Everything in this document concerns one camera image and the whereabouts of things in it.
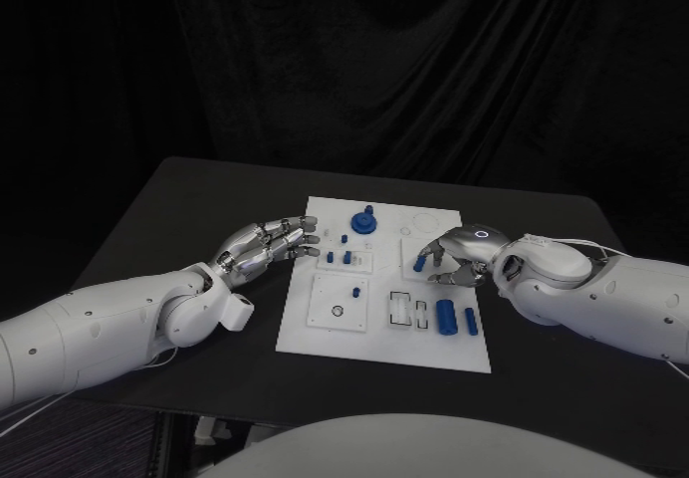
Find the table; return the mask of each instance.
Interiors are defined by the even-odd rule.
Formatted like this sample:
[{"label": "table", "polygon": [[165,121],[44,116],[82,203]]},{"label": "table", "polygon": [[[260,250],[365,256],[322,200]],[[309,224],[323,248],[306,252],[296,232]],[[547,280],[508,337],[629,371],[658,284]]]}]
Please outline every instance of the table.
[{"label": "table", "polygon": [[[300,215],[309,195],[459,209],[511,237],[622,247],[586,197],[486,189],[173,157],[75,287],[159,274],[211,258],[245,224]],[[241,333],[218,327],[170,365],[75,393],[85,399],[281,425],[371,413],[454,415],[521,427],[626,462],[689,468],[689,383],[642,358],[531,323],[479,288],[493,373],[277,353],[291,264],[240,292],[257,309]]]}]

